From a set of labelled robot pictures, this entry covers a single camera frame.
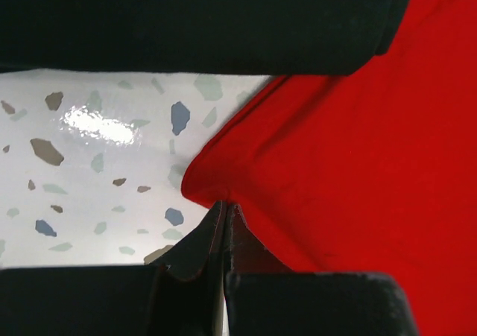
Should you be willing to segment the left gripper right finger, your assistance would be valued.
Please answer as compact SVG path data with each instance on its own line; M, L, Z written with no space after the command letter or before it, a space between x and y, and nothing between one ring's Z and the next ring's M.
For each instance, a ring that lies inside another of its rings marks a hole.
M250 231L242 208L231 205L224 257L224 293L231 335L293 335L288 302L294 274Z

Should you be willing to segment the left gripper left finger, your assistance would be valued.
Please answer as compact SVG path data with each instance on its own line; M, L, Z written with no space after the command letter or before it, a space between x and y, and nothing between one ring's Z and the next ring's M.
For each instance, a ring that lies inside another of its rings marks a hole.
M169 251L157 268L149 335L221 335L223 248L227 204L217 201L203 220Z

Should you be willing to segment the red t shirt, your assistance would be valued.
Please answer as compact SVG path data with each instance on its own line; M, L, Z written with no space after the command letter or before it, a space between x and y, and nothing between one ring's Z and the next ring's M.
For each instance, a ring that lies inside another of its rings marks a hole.
M347 77L278 77L188 167L299 271L392 276L422 335L476 333L476 0L411 0Z

